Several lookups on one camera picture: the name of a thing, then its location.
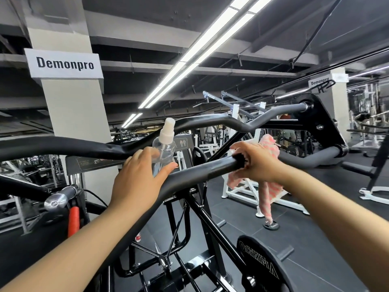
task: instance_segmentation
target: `forearm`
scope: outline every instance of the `forearm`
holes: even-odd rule
[[[389,222],[293,167],[287,167],[280,183],[371,292],[389,291]]]
[[[1,292],[83,291],[139,216],[108,209],[13,279]]]

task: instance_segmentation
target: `spray bottle cap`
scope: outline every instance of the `spray bottle cap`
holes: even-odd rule
[[[174,138],[174,124],[175,119],[166,118],[165,125],[161,129],[159,133],[159,142],[162,144],[171,144]]]

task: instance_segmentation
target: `pink striped towel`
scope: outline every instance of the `pink striped towel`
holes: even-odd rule
[[[269,150],[271,155],[275,158],[278,158],[280,154],[280,149],[275,145],[275,140],[270,134],[265,134],[261,140],[260,144]],[[236,186],[241,183],[242,179],[234,179],[233,172],[228,175],[227,185],[234,189]],[[273,222],[271,217],[271,203],[278,200],[281,197],[282,186],[274,182],[259,182],[258,183],[258,196],[259,196],[259,206],[262,214],[265,216],[266,220],[269,223]]]

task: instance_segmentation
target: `water bottle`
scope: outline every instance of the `water bottle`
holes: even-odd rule
[[[166,118],[165,124],[159,133],[159,137],[153,141],[153,147],[159,150],[159,157],[152,159],[153,176],[156,176],[162,167],[166,166],[173,160],[175,152],[174,138],[175,120]]]

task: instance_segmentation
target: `red grip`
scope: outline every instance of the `red grip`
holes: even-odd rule
[[[75,206],[69,211],[68,237],[74,235],[80,229],[80,209]]]

